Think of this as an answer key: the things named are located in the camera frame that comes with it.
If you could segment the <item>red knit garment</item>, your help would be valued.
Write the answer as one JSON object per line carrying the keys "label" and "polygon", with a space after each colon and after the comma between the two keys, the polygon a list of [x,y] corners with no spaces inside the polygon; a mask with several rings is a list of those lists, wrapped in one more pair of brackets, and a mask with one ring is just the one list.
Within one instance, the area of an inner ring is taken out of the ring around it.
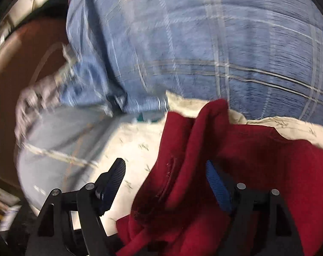
{"label": "red knit garment", "polygon": [[323,247],[323,149],[231,124],[224,100],[170,112],[118,255],[315,255]]}

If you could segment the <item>grey star-print bedsheet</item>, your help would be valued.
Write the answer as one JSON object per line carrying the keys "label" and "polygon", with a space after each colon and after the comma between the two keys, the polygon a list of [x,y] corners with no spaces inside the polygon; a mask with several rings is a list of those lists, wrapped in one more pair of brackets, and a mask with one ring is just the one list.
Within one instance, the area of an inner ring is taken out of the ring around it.
{"label": "grey star-print bedsheet", "polygon": [[40,210],[52,190],[76,191],[90,182],[111,135],[137,117],[123,113],[111,117],[96,108],[43,112],[17,156],[18,177],[28,202]]}

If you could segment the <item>cream leaf-print pillow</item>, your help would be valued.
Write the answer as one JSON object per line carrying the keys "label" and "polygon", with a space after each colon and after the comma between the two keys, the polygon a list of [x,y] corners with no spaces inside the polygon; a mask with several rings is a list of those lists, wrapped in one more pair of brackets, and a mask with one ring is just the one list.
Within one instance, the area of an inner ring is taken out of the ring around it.
{"label": "cream leaf-print pillow", "polygon": [[[100,219],[107,235],[117,232],[116,221],[128,215],[131,205],[144,180],[153,168],[160,145],[166,114],[151,117],[147,121],[123,121],[111,133],[100,154],[95,171],[89,181],[94,182],[101,173],[109,170],[116,158],[126,162],[126,174],[110,210]],[[261,120],[247,120],[245,116],[232,109],[228,111],[231,124],[263,125],[274,127],[289,140],[307,140],[323,149],[323,126],[291,117],[267,117]]]}

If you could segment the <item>crumpled grey cloth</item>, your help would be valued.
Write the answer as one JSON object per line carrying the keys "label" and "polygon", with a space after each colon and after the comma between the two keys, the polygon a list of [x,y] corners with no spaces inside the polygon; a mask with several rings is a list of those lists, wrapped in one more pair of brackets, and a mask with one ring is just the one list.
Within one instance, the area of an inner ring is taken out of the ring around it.
{"label": "crumpled grey cloth", "polygon": [[32,126],[42,117],[42,113],[61,106],[61,88],[69,74],[69,68],[61,68],[58,72],[22,90],[16,105],[14,129],[19,147],[26,141]]}

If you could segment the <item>brown wooden headboard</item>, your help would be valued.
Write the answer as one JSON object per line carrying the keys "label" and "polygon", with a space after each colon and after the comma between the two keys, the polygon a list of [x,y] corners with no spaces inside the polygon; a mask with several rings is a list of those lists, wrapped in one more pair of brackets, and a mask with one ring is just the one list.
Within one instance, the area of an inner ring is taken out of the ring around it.
{"label": "brown wooden headboard", "polygon": [[64,19],[39,18],[14,31],[0,48],[0,180],[19,187],[14,163],[15,108],[32,75],[31,47],[67,43]]}

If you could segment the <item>blue plaid duvet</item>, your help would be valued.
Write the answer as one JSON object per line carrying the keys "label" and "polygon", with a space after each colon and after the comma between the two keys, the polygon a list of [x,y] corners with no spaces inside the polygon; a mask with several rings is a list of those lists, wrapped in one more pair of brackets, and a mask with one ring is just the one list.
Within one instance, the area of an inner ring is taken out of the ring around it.
{"label": "blue plaid duvet", "polygon": [[312,0],[70,0],[77,61],[60,100],[126,113],[166,93],[225,99],[248,119],[323,126],[323,15]]}

